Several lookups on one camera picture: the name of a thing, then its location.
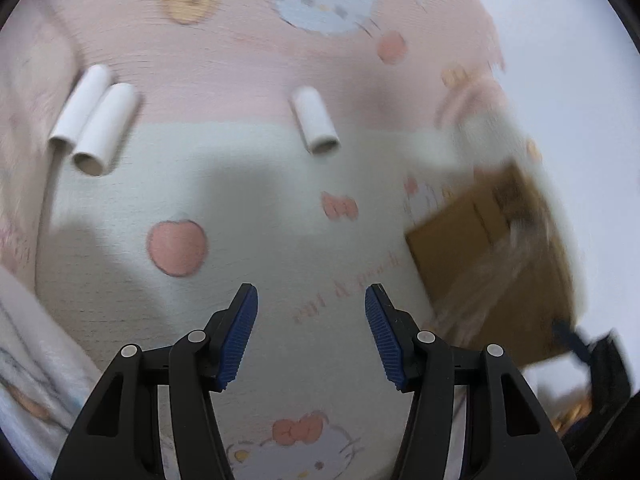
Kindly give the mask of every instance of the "white paper roll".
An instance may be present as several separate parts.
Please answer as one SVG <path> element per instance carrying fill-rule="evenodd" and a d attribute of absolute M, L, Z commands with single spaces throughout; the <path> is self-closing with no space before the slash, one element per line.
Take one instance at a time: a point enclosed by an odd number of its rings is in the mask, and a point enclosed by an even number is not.
<path fill-rule="evenodd" d="M 340 139 L 318 90 L 311 86 L 297 88 L 291 95 L 291 103 L 309 152 L 325 153 L 340 146 Z"/>
<path fill-rule="evenodd" d="M 89 67 L 62 108 L 49 139 L 64 140 L 74 148 L 80 141 L 82 128 L 111 83 L 113 75 L 108 67 Z"/>
<path fill-rule="evenodd" d="M 107 90 L 72 153 L 74 163 L 81 171 L 94 176 L 108 172 L 138 101 L 136 89 L 128 83 L 118 83 Z"/>

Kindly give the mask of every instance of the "white cylinder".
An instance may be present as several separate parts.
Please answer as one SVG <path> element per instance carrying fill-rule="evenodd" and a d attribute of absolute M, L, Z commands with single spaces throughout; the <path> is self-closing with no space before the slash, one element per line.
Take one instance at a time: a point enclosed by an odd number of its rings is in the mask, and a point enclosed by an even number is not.
<path fill-rule="evenodd" d="M 80 141 L 82 128 L 111 83 L 113 75 L 108 67 L 89 67 L 62 108 L 49 139 L 64 140 L 75 147 Z"/>
<path fill-rule="evenodd" d="M 325 153 L 340 146 L 340 139 L 318 90 L 311 86 L 297 88 L 291 95 L 291 104 L 309 152 Z"/>
<path fill-rule="evenodd" d="M 108 172 L 123 133 L 138 108 L 133 85 L 118 83 L 107 90 L 82 130 L 72 153 L 76 166 L 90 175 Z"/>

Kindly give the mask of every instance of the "brown box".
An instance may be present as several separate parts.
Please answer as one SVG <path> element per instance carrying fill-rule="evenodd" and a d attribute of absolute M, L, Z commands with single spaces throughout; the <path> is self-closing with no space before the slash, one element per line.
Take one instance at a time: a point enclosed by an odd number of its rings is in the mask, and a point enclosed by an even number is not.
<path fill-rule="evenodd" d="M 523 366 L 564 352 L 574 323 L 566 257 L 540 194 L 515 165 L 485 177 L 406 236 L 447 342 L 496 343 Z"/>

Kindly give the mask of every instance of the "silver screw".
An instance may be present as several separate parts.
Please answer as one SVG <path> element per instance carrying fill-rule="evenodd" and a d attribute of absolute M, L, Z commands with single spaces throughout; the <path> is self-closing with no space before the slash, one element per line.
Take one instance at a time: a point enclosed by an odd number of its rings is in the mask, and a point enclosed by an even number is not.
<path fill-rule="evenodd" d="M 436 336 L 433 333 L 428 332 L 427 330 L 423 330 L 422 332 L 418 332 L 418 341 L 421 343 L 433 343 L 436 341 Z"/>
<path fill-rule="evenodd" d="M 122 350 L 120 350 L 120 355 L 122 357 L 133 357 L 138 353 L 138 347 L 135 345 L 127 345 Z"/>
<path fill-rule="evenodd" d="M 502 354 L 504 354 L 504 350 L 500 345 L 491 344 L 486 348 L 486 351 L 494 357 L 500 357 Z"/>
<path fill-rule="evenodd" d="M 204 341 L 204 338 L 206 338 L 206 336 L 207 334 L 205 334 L 202 330 L 194 330 L 187 336 L 187 339 L 192 343 L 200 343 Z"/>

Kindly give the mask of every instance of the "ribbed blue rubber pad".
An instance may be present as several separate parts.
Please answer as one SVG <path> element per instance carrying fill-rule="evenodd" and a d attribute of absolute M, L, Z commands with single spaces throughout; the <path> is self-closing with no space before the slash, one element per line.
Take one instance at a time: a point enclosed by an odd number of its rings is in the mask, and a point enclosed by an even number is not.
<path fill-rule="evenodd" d="M 395 384 L 398 390 L 402 390 L 407 383 L 402 369 L 402 349 L 371 287 L 364 296 L 364 312 L 376 341 L 382 365 L 385 367 L 386 378 Z"/>
<path fill-rule="evenodd" d="M 253 286 L 244 298 L 220 351 L 220 370 L 216 380 L 221 390 L 236 378 L 257 315 L 258 291 Z"/>

